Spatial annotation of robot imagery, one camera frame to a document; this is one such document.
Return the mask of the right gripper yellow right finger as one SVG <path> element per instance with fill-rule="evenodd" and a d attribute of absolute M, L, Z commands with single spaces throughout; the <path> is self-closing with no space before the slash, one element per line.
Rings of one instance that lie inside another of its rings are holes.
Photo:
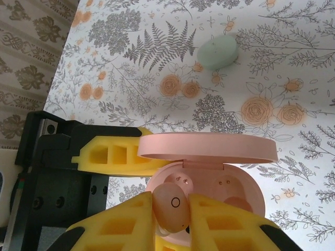
<path fill-rule="evenodd" d="M 191 250 L 296 250 L 267 218 L 198 194 L 189 205 Z"/>

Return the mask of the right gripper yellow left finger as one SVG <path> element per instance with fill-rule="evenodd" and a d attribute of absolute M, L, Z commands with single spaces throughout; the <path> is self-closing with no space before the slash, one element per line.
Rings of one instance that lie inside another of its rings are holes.
<path fill-rule="evenodd" d="M 152 193 L 71 225 L 48 250 L 155 250 Z"/>

